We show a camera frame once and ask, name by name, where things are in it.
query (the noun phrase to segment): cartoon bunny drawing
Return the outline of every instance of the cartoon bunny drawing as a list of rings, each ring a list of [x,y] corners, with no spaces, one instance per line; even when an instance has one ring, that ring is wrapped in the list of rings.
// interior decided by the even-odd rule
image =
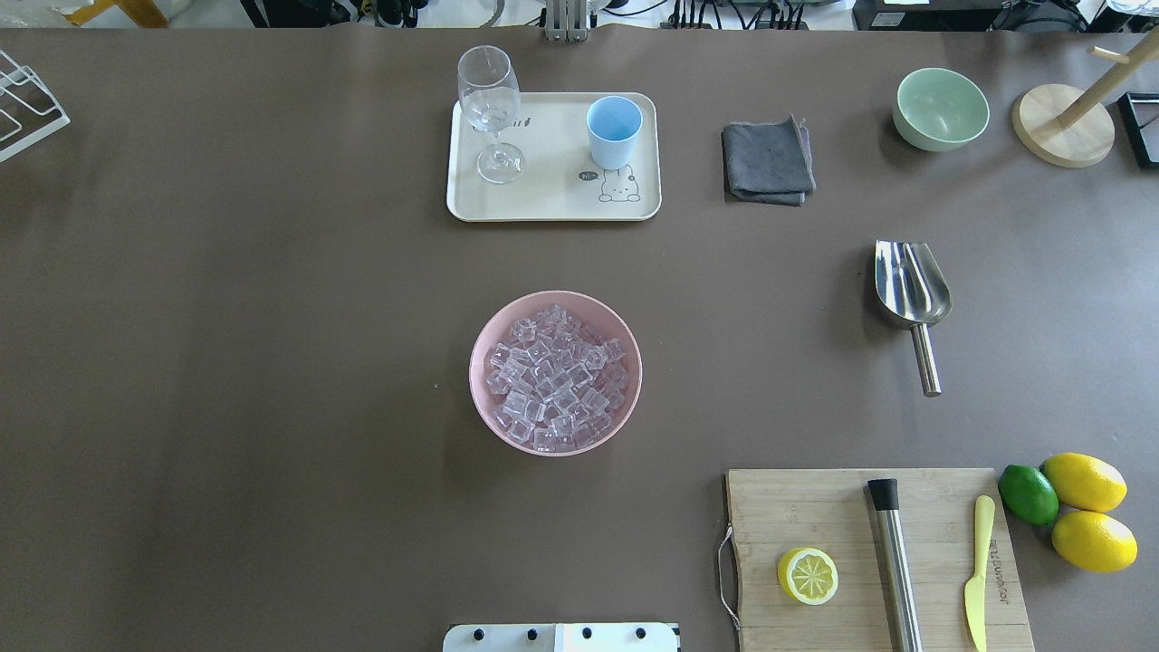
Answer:
[[[640,184],[636,182],[636,175],[632,171],[630,164],[626,164],[620,169],[604,170],[604,184],[599,189],[599,200],[640,200]]]

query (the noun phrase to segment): round wooden base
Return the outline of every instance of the round wooden base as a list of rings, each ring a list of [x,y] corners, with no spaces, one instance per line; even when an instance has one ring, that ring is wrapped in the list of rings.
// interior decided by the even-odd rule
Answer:
[[[1115,142],[1115,123],[1102,104],[1066,129],[1058,123],[1059,113],[1083,93],[1063,83],[1027,90],[1011,110],[1019,140],[1040,159],[1060,167],[1087,167],[1105,159]]]

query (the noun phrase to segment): pink bowl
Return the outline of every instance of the pink bowl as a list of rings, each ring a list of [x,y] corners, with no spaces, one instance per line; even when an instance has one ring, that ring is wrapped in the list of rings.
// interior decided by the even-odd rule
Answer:
[[[605,339],[619,338],[625,352],[620,364],[628,372],[628,384],[624,388],[624,405],[613,416],[612,430],[589,446],[567,453],[542,453],[511,441],[491,416],[491,412],[502,405],[503,397],[493,395],[487,387],[487,376],[491,373],[488,359],[495,345],[510,336],[511,324],[515,320],[524,316],[534,317],[538,312],[546,309],[552,303],[560,303],[560,306],[575,314],[584,323],[595,325],[604,335]],[[487,424],[487,427],[496,437],[524,453],[541,457],[567,457],[596,448],[612,439],[624,427],[628,417],[632,416],[632,411],[636,408],[636,401],[640,400],[640,383],[643,381],[643,361],[640,359],[640,349],[636,345],[636,339],[632,336],[632,331],[628,330],[628,324],[620,318],[619,314],[615,314],[615,310],[586,294],[569,292],[567,290],[546,290],[518,298],[496,312],[495,316],[491,316],[490,321],[483,325],[482,332],[479,334],[479,339],[475,340],[475,349],[471,351],[471,369],[468,374],[471,397],[475,401],[475,409],[479,411],[479,416],[483,419],[483,423]]]

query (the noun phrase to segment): gray cloth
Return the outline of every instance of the gray cloth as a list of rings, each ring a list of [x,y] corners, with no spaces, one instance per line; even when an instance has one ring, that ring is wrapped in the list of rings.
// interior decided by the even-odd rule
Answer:
[[[793,116],[775,124],[735,122],[721,139],[728,188],[737,197],[799,206],[817,188],[809,132]]]

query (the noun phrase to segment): blue cup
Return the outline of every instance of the blue cup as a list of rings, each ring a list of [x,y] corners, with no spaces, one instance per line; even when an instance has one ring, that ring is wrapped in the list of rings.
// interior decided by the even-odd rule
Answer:
[[[604,169],[628,164],[643,124],[643,111],[627,97],[608,95],[592,102],[588,108],[591,160]]]

